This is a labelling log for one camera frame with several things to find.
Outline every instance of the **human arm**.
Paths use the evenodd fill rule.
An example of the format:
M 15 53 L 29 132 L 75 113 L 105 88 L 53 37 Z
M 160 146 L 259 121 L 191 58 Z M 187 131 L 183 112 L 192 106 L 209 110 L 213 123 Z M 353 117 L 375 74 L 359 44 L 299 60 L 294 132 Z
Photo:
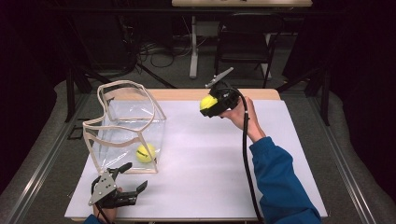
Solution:
M 258 122 L 252 100 L 248 97 L 245 99 L 249 116 L 247 135 L 253 142 L 250 150 L 257 186 L 263 194 L 260 206 L 266 223 L 320 223 L 317 209 L 294 173 L 292 156 L 266 136 Z M 245 108 L 240 100 L 236 108 L 220 116 L 230 119 L 242 129 L 244 114 Z
M 85 219 L 84 224 L 107 223 L 103 215 L 99 213 L 96 204 L 94 204 L 92 207 L 93 207 L 93 214 L 89 215 L 87 219 Z M 110 223 L 113 223 L 117 217 L 117 208 L 103 208 L 102 211 L 105 213 L 105 216 L 110 221 Z

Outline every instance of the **white table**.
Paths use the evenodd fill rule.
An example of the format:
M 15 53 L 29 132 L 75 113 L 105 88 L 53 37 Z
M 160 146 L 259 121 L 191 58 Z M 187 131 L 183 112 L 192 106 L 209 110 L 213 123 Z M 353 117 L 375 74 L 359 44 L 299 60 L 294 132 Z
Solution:
M 285 103 L 274 90 L 240 91 L 256 99 L 262 127 L 294 158 L 297 176 L 320 215 L 326 217 L 326 209 Z M 209 119 L 201 115 L 198 99 L 205 97 L 208 90 L 150 92 L 167 116 L 159 173 L 118 176 L 116 183 L 124 191 L 134 191 L 148 181 L 136 205 L 119 208 L 118 220 L 256 220 L 242 158 L 242 131 L 227 119 Z M 250 153 L 248 157 L 255 180 Z M 89 157 L 66 217 L 81 221 L 92 212 L 88 201 L 91 183 L 97 175 Z M 257 189 L 256 196 L 258 200 L 262 196 Z
M 172 6 L 174 7 L 311 7 L 311 5 L 311 0 L 172 0 Z M 190 78 L 197 78 L 198 48 L 196 25 L 195 16 L 192 16 Z M 266 69 L 267 64 L 262 64 L 262 71 L 266 71 Z

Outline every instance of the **yellow tennis ball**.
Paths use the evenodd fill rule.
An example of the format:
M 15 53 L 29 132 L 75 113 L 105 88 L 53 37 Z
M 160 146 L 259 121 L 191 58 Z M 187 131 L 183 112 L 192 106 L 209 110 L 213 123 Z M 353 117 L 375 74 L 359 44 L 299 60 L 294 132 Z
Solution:
M 199 104 L 200 110 L 207 109 L 212 105 L 215 105 L 218 102 L 218 99 L 213 97 L 212 95 L 207 95 L 204 99 L 201 100 Z
M 155 160 L 155 146 L 148 143 L 148 150 L 151 154 L 151 157 Z M 149 153 L 146 150 L 145 146 L 140 145 L 139 147 L 137 147 L 136 157 L 141 162 L 151 162 L 151 157 L 149 156 Z

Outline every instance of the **desk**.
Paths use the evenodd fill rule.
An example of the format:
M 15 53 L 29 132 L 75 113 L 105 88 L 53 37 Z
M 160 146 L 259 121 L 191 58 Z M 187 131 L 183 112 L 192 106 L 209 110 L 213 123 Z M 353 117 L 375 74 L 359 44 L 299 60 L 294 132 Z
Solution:
M 172 0 L 172 6 L 174 7 L 311 7 L 311 5 L 311 0 Z M 195 16 L 192 16 L 190 78 L 197 77 L 198 49 L 196 36 L 196 19 Z M 267 64 L 262 64 L 262 71 L 266 71 L 266 68 Z
M 256 100 L 259 114 L 265 111 L 265 116 L 259 117 L 260 123 L 267 134 L 293 156 L 297 176 L 320 215 L 326 217 L 323 201 L 284 102 L 275 90 L 240 91 Z M 159 173 L 118 176 L 116 183 L 124 191 L 132 191 L 148 181 L 148 187 L 139 195 L 136 205 L 121 207 L 118 219 L 256 220 L 242 159 L 242 132 L 227 119 L 209 119 L 199 113 L 199 100 L 208 90 L 150 92 L 167 117 Z M 248 154 L 250 172 L 255 179 L 251 155 Z M 92 159 L 88 158 L 66 217 L 79 221 L 92 212 L 88 200 L 91 182 L 96 177 Z M 258 199 L 262 196 L 257 188 L 256 196 Z

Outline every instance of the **blue sleeve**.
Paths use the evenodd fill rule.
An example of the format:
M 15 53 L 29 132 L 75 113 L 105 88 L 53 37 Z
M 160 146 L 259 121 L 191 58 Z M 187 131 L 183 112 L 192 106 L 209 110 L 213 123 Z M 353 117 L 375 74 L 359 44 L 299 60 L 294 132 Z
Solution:
M 318 210 L 294 173 L 292 156 L 271 137 L 257 141 L 250 151 L 266 223 L 321 223 Z
M 96 216 L 94 216 L 93 214 L 90 214 L 87 219 L 85 219 L 83 224 L 102 224 L 102 222 L 100 222 Z

